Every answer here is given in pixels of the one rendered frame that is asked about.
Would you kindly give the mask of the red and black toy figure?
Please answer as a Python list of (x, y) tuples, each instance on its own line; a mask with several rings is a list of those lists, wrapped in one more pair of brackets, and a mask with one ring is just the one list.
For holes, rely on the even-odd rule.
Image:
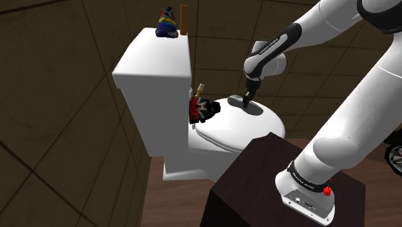
[(200, 83), (196, 94), (192, 96), (192, 89), (190, 89), (189, 97), (189, 123), (205, 123), (208, 119), (215, 116), (215, 114), (221, 111), (220, 103), (211, 101), (209, 99), (201, 97), (201, 93), (204, 90), (204, 84)]

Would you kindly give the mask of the dark brown robot stand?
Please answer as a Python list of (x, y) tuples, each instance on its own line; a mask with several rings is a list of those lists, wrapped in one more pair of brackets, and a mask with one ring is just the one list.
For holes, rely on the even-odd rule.
[[(306, 144), (273, 133), (253, 139), (210, 189), (200, 227), (324, 227), (286, 207), (274, 182)], [(330, 188), (336, 210), (327, 227), (365, 227), (366, 186), (339, 172)]]

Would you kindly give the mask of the white toilet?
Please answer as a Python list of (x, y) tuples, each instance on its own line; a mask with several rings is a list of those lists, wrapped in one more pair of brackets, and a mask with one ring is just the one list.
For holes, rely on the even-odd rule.
[(144, 28), (116, 65), (113, 78), (124, 95), (144, 146), (163, 157), (165, 181), (217, 181), (252, 139), (285, 136), (281, 119), (268, 107), (249, 115), (219, 99), (221, 111), (205, 123), (189, 123), (191, 60), (185, 35), (162, 38)]

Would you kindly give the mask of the grey flat plate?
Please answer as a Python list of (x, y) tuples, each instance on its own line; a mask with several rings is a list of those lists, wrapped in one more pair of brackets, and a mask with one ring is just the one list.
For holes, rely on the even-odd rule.
[(262, 115), (263, 109), (256, 103), (250, 101), (248, 104), (244, 103), (244, 98), (239, 95), (231, 95), (227, 98), (227, 102), (234, 107), (242, 109), (249, 115)]

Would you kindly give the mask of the brown cylinder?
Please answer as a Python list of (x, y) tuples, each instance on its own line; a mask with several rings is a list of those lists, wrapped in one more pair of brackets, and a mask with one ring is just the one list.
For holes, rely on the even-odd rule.
[(188, 6), (180, 5), (180, 35), (187, 35)]

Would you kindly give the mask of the multicoloured sneaker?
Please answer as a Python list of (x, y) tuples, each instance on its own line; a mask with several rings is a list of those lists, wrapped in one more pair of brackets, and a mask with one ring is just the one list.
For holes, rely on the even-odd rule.
[(162, 14), (158, 20), (158, 26), (155, 30), (157, 37), (177, 38), (178, 30), (175, 21), (175, 14), (169, 6), (162, 10)]

